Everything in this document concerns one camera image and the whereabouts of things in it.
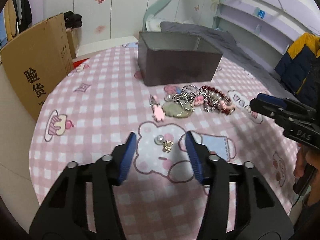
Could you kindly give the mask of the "person's right hand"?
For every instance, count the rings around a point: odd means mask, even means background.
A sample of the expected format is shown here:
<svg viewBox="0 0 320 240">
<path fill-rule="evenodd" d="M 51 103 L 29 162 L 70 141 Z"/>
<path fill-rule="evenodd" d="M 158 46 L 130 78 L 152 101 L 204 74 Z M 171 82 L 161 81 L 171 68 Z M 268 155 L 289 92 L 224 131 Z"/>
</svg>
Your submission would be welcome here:
<svg viewBox="0 0 320 240">
<path fill-rule="evenodd" d="M 309 164 L 316 168 L 319 171 L 319 151 L 313 150 L 304 146 L 302 144 L 298 144 L 299 150 L 296 155 L 296 166 L 294 169 L 295 178 L 299 179 L 304 175 L 306 171 L 306 165 Z"/>
</svg>

